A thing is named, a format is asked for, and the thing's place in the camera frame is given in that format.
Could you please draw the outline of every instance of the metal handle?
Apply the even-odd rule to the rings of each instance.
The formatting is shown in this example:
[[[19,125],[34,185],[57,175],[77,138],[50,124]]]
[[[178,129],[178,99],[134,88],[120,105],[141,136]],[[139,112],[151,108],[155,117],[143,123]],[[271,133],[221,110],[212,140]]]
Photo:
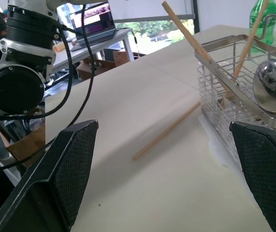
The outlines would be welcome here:
[[[262,40],[262,39],[265,37],[265,34],[266,34],[266,32],[267,32],[267,28],[268,28],[268,25],[269,25],[269,22],[270,22],[271,18],[276,18],[276,14],[269,14],[269,15],[265,18],[263,33],[262,33],[262,35],[261,35],[260,37],[259,37],[259,36],[255,36],[256,39]]]

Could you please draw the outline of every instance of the white tabletop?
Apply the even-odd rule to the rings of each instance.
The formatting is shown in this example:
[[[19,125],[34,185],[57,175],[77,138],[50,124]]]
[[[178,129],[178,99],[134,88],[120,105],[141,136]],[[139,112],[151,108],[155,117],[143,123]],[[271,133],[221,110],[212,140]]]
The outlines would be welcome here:
[[[209,42],[243,29],[218,26]],[[139,161],[132,157],[199,101],[198,61],[186,41],[95,77],[78,122],[98,119],[90,178],[72,232],[270,232],[260,209],[209,146],[200,109]],[[88,81],[46,119],[50,141],[85,98]],[[64,93],[47,99],[51,110]]]
[[[102,51],[103,49],[117,43],[118,41],[121,41],[123,39],[123,37],[127,36],[127,33],[130,31],[131,31],[131,29],[118,30],[115,33],[113,39],[91,46],[92,53],[95,54],[95,53]],[[71,56],[72,56],[72,60],[73,60],[73,64],[74,64],[74,63],[77,63],[77,62],[83,60],[86,57],[89,57],[89,52],[88,52],[87,48],[83,48],[83,49],[71,52]],[[56,60],[53,65],[53,72],[54,73],[58,72],[67,67],[68,67],[68,58],[67,58],[66,51],[63,50],[59,53],[56,53]]]

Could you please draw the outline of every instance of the wire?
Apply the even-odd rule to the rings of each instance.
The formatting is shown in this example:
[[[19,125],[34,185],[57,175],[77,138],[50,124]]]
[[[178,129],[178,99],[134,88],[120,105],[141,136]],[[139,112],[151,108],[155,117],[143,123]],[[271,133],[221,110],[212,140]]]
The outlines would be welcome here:
[[[83,9],[82,9],[82,15],[84,15],[84,12],[85,12],[85,8],[86,8],[86,5],[83,5]],[[82,25],[84,24],[84,17],[81,17],[81,21],[82,21]],[[62,26],[62,27],[59,27],[59,31],[60,33],[62,34],[63,37],[64,36],[64,33],[63,33],[63,29],[68,29],[66,26]],[[79,116],[81,115],[86,103],[88,102],[88,99],[90,97],[90,93],[91,93],[91,90],[92,90],[92,86],[93,86],[93,82],[94,82],[94,77],[95,77],[95,58],[94,58],[94,55],[93,53],[91,52],[91,48],[90,48],[90,45],[89,45],[89,42],[88,42],[88,39],[87,39],[87,35],[86,35],[86,31],[85,31],[85,27],[82,27],[82,31],[83,31],[83,37],[84,37],[84,40],[85,40],[85,43],[86,43],[86,46],[87,46],[87,49],[88,49],[88,52],[89,52],[89,56],[90,56],[90,60],[91,60],[91,66],[92,66],[92,72],[91,72],[91,78],[90,78],[90,83],[89,83],[89,87],[88,87],[88,91],[87,91],[87,95],[85,97],[85,100],[83,101],[83,104],[82,106],[80,107],[78,113],[76,114],[76,116],[74,117],[74,119],[71,121],[71,123],[68,125],[71,126],[73,125],[76,120],[79,118]],[[71,77],[71,83],[70,83],[70,89],[71,89],[71,85],[72,85],[72,58],[71,58],[71,54],[70,54],[70,51],[69,51],[69,46],[68,46],[68,43],[66,41],[66,38],[63,38],[63,41],[64,44],[65,44],[65,47],[66,47],[66,52],[67,52],[67,55],[68,55],[68,62],[69,62],[69,74],[70,74],[70,77]],[[12,168],[12,167],[15,167],[17,165],[21,165],[33,158],[35,158],[37,155],[41,154],[42,150],[43,149],[46,149],[49,145],[52,144],[52,142],[55,140],[55,138],[53,140],[51,140],[48,144],[46,144],[42,149],[40,149],[39,151],[35,152],[34,154],[28,156],[27,158],[23,159],[23,160],[20,160],[18,162],[15,162],[15,163],[12,163],[12,164],[9,164],[9,165],[6,165],[6,166],[3,166],[3,167],[0,167],[0,171],[3,171],[5,169],[8,169],[8,168]]]
[[[56,111],[58,111],[66,103],[67,99],[69,98],[69,95],[70,95],[70,92],[71,92],[71,87],[72,87],[73,66],[72,66],[72,57],[71,57],[69,45],[68,45],[68,42],[66,40],[66,36],[64,34],[64,31],[62,30],[61,26],[59,26],[58,29],[59,29],[61,38],[62,38],[62,40],[64,42],[64,45],[65,45],[65,48],[66,48],[66,53],[67,53],[68,63],[69,63],[69,80],[68,80],[68,87],[67,87],[67,91],[66,91],[64,99],[53,110],[51,110],[51,111],[49,111],[49,112],[47,112],[45,114],[36,115],[36,116],[0,116],[0,121],[4,121],[4,120],[23,120],[23,119],[39,119],[39,118],[47,117],[47,116],[52,115]]]

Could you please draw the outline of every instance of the green plastic bottle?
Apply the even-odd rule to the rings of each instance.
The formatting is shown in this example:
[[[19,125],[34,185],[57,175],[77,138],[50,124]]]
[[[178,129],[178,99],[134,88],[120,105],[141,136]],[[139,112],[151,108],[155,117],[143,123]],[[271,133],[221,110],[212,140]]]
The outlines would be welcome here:
[[[262,8],[263,2],[264,2],[263,0],[258,0],[255,4],[253,10],[250,12],[250,20],[249,20],[250,32],[252,32],[252,30],[253,30],[255,21],[256,21],[258,14]],[[265,21],[266,16],[269,14],[276,14],[276,3],[274,0],[269,0],[268,7],[264,12],[262,21],[261,21],[259,28],[257,30],[257,33],[256,33],[256,35],[259,37],[262,36],[262,32],[263,32],[263,28],[264,28],[264,21]],[[269,21],[269,24],[268,24],[266,35],[265,35],[264,39],[262,40],[264,43],[273,44],[275,24],[276,24],[276,19],[271,18],[271,20]]]

